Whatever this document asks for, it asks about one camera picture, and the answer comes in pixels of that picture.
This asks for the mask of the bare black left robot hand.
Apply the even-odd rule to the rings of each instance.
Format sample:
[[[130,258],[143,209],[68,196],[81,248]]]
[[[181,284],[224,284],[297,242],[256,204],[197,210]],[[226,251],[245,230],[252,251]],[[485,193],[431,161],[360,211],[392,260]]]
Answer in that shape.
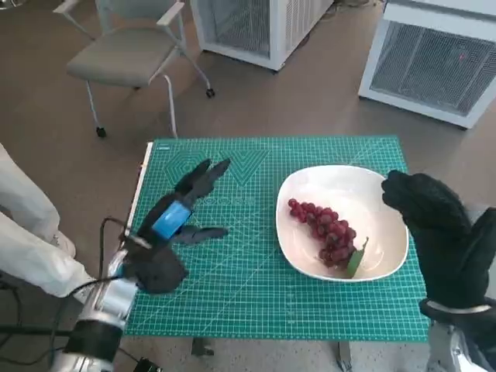
[[[214,189],[214,183],[227,171],[229,158],[213,165],[203,160],[186,173],[174,186],[174,191],[163,196],[147,213],[137,236],[150,246],[167,243],[200,243],[206,239],[218,239],[228,235],[220,227],[199,228],[188,224],[197,200],[206,197]]]

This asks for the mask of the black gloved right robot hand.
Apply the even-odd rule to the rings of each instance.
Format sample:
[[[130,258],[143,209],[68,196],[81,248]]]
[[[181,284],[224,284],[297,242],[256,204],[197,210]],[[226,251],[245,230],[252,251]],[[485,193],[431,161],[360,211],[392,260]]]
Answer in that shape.
[[[487,304],[495,209],[470,214],[454,191],[427,174],[393,170],[381,187],[383,202],[413,236],[426,297],[447,308]]]

